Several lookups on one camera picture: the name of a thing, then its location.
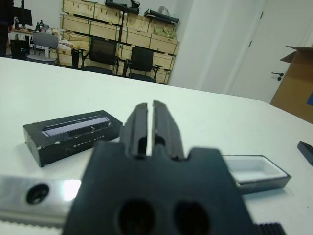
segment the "black case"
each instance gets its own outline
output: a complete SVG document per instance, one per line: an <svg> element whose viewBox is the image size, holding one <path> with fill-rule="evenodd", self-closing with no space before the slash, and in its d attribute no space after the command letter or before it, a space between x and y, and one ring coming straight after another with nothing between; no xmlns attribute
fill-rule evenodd
<svg viewBox="0 0 313 235"><path fill-rule="evenodd" d="M47 131L85 120L101 118L105 122L87 125L49 136ZM63 117L24 125L25 142L40 167L93 147L97 140L110 141L119 137L122 122L101 110L92 113Z"/></svg>

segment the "white door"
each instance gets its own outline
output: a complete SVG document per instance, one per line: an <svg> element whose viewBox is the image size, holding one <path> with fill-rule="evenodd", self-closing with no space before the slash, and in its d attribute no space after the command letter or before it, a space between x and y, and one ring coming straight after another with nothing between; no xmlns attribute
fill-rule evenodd
<svg viewBox="0 0 313 235"><path fill-rule="evenodd" d="M286 45L305 45L312 17L313 0L267 0L251 46L226 93L270 103L282 81L271 73L286 73L289 64L280 59L294 51Z"/></svg>

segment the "gray chair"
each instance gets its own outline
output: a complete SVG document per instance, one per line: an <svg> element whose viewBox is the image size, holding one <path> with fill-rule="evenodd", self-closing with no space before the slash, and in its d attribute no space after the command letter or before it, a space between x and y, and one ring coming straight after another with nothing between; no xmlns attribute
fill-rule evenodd
<svg viewBox="0 0 313 235"><path fill-rule="evenodd" d="M45 33L34 33L33 35L34 55L28 55L27 60L42 64L60 65L59 52L57 50L59 45L58 37ZM36 55L36 46L50 47L56 50L57 58L47 58L45 56Z"/></svg>

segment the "office chair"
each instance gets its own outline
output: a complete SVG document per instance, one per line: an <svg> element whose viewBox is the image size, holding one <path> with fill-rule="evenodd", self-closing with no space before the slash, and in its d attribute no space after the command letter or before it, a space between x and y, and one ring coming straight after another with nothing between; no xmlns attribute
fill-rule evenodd
<svg viewBox="0 0 313 235"><path fill-rule="evenodd" d="M127 66L130 68L129 78L145 82L157 82L157 71L162 66L153 66L153 51L144 48L133 47L131 60L127 60L126 63ZM151 70L153 70L155 72L155 75L154 78L151 78L146 75L132 73L132 69L145 72L150 72Z"/></svg>
<svg viewBox="0 0 313 235"><path fill-rule="evenodd" d="M83 52L85 50L84 49L79 49L79 50L81 51L82 58L83 58L81 70L113 75L114 67L116 65L116 74L117 74L119 59L115 55L116 54L116 42L110 42L102 38L92 37L89 52L85 56L83 56ZM78 66L78 63L77 63L77 60L73 57L74 53L75 51L73 50L72 51L73 68L76 68L76 66ZM108 65L113 65L113 69L110 70L110 69L105 69L102 67L91 66L91 65L85 66L85 60L88 56L90 60L92 61L103 63L103 64L108 64Z"/></svg>
<svg viewBox="0 0 313 235"><path fill-rule="evenodd" d="M42 64L50 64L50 65L60 65L60 58L58 52L59 39L58 37L45 33L34 33L33 35L34 46L34 54L28 55L26 60L42 63ZM57 58L47 58L45 56L36 55L36 46L50 47L56 50Z"/></svg>

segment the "white tabletop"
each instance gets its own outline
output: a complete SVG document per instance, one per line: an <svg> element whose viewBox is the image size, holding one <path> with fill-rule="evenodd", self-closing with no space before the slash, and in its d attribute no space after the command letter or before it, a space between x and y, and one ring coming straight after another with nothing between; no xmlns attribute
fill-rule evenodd
<svg viewBox="0 0 313 235"><path fill-rule="evenodd" d="M97 110L125 122L147 102L151 130L152 102L159 100L180 128L185 155L196 146L265 155L288 172L284 189L244 196L248 210L256 223L280 222L290 235L312 234L313 166L297 149L299 141L313 144L312 124L257 100L13 59L0 58L0 71L0 174L80 179L91 150L40 168L24 143L23 125ZM0 222L0 233L43 231Z"/></svg>

